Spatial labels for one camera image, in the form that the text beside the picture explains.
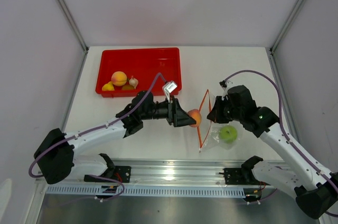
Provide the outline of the small pink peach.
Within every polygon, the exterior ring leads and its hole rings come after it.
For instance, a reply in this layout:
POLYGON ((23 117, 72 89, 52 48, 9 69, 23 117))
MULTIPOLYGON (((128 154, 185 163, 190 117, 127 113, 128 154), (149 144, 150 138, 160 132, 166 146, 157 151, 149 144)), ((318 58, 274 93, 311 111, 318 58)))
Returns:
POLYGON ((192 109, 192 110, 189 110, 187 113, 191 118, 195 120, 195 124, 190 125, 190 127, 194 127, 194 128, 199 127, 202 121, 202 116, 201 116, 200 111, 198 109, 192 109))

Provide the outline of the green apple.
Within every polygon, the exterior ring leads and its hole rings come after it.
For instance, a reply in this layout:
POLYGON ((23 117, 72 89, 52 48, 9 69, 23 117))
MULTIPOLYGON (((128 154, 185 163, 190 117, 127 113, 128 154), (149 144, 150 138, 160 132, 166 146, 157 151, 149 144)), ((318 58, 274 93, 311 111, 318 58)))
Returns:
POLYGON ((225 143, 233 143, 238 137, 238 132, 234 126, 227 125, 219 130, 219 138, 225 143))

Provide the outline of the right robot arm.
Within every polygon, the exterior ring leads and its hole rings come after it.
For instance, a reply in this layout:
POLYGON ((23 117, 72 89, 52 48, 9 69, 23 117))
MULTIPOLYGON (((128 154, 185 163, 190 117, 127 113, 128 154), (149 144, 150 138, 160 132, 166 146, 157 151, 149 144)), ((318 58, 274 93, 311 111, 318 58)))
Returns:
POLYGON ((241 170, 246 183, 266 182, 296 201, 310 218, 318 219, 337 203, 337 173, 321 164, 283 127, 281 116, 268 107, 258 107, 244 85, 221 83, 207 119, 216 124, 239 122, 243 128, 270 146, 289 166, 285 171, 257 158, 241 170))

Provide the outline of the clear zip top bag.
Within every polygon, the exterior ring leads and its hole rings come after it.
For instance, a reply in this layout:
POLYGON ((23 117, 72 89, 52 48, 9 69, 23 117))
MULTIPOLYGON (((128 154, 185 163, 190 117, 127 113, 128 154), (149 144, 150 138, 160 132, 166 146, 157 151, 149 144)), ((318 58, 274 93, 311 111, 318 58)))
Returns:
POLYGON ((199 127, 197 127, 200 153, 206 152, 212 148, 223 148, 225 150, 230 150, 240 141, 243 135, 243 128, 239 122, 232 121, 227 124, 216 124, 206 118, 213 108, 214 103, 215 95, 213 95, 209 89, 207 89, 198 109, 202 116, 202 121, 199 127), (219 138, 219 130, 227 125, 234 126, 238 132, 237 139, 230 144, 225 143, 219 138))

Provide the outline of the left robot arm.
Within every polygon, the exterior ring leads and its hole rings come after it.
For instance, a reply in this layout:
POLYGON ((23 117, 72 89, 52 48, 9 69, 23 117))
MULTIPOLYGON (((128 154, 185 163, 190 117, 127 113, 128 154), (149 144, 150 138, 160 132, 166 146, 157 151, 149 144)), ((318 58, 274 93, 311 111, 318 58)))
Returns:
POLYGON ((115 175, 115 165, 107 154, 84 156, 83 153, 103 143, 131 136, 143 128, 143 121, 166 119, 174 127, 195 125, 177 98, 170 96, 163 102, 154 101, 149 91, 140 91, 114 119, 93 128, 64 133, 51 130, 34 153, 34 165, 38 165, 47 184, 65 179, 110 181, 115 175))

